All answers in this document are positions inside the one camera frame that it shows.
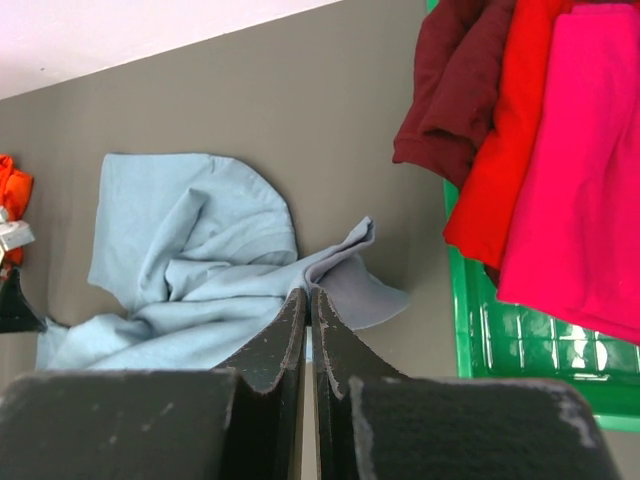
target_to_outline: light blue cloth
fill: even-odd
[[[297,260],[286,203],[255,171],[207,154],[109,154],[102,167],[89,283],[128,319],[49,321],[41,369],[210,369],[276,317],[288,293],[319,282],[351,328],[408,304],[357,253],[374,241],[365,218],[340,245]]]

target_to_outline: garment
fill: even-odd
[[[553,24],[571,0],[519,0],[507,38],[493,130],[444,231],[462,255],[499,269],[542,110]]]
[[[290,290],[318,281],[348,326],[380,323],[408,298],[364,269],[357,253],[373,241],[366,218],[342,244],[298,261],[286,203],[243,163],[108,155],[89,282],[130,315],[71,329],[49,321],[37,365],[210,369],[269,325]]]
[[[0,155],[0,205],[9,212],[9,221],[22,218],[29,205],[32,188],[33,177],[15,168],[9,155]],[[22,258],[22,248],[16,248],[7,252],[4,260],[10,265],[20,265]]]
[[[640,11],[557,21],[498,298],[640,345]]]
[[[394,163],[428,168],[461,188],[492,123],[515,0],[441,0],[416,46],[413,103]]]

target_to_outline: white wall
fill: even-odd
[[[0,0],[0,99],[339,0]]]

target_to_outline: folded garment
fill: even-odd
[[[492,125],[515,0],[441,0],[416,47],[413,104],[394,163],[428,168],[461,188]]]
[[[498,298],[640,345],[640,13],[558,18]]]
[[[500,269],[542,111],[553,25],[572,0],[519,0],[507,38],[495,130],[486,138],[444,231],[462,255]]]
[[[351,328],[375,325],[408,298],[364,269],[357,253],[373,241],[366,218],[342,244],[298,261],[286,203],[243,163],[107,155],[89,282],[131,314],[70,329],[49,321],[37,366],[210,369],[269,325],[290,290],[317,282]]]
[[[24,215],[32,188],[33,177],[15,168],[9,155],[0,155],[0,206],[9,212],[10,222],[20,220]],[[22,248],[13,249],[4,256],[10,265],[20,265],[22,258]]]

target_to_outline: orange cloth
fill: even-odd
[[[505,46],[495,130],[474,160],[444,231],[465,257],[499,269],[538,123],[555,19],[571,0],[519,0]]]
[[[17,168],[14,168],[13,158],[9,155],[0,155],[0,205],[9,212],[9,220],[16,221],[22,218],[33,188],[33,177]],[[5,261],[13,265],[22,263],[22,248],[16,248],[7,252]]]

